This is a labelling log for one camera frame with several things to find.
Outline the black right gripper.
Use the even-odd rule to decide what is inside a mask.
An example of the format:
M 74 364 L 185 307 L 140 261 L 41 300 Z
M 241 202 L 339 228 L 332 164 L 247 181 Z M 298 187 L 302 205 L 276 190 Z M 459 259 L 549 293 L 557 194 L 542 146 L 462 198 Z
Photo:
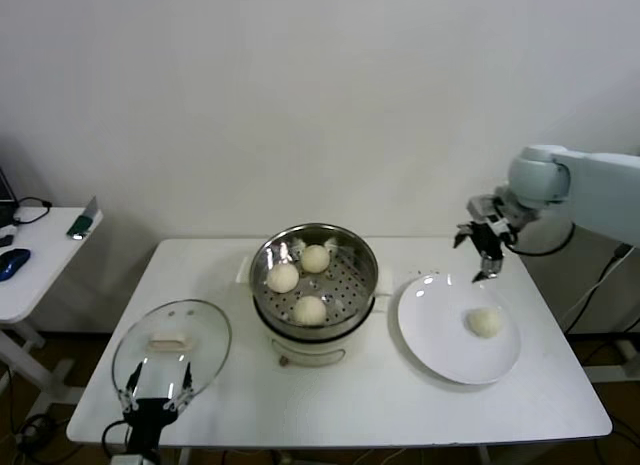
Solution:
M 473 277 L 473 283 L 497 278 L 503 264 L 502 244 L 513 244 L 515 235 L 499 204 L 500 199 L 491 195 L 472 197 L 467 204 L 472 220 L 470 224 L 459 224 L 454 237 L 453 248 L 472 238 L 481 255 L 480 270 Z

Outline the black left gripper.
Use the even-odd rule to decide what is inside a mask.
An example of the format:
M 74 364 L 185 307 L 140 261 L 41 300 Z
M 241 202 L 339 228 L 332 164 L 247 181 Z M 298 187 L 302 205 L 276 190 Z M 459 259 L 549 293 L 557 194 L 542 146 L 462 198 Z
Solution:
M 159 449 L 162 430 L 178 419 L 178 410 L 186 406 L 194 396 L 191 363 L 188 362 L 180 391 L 167 398 L 143 398 L 136 402 L 135 393 L 144 363 L 139 362 L 129 375 L 118 398 L 125 422 L 131 427 L 127 452 L 152 454 Z

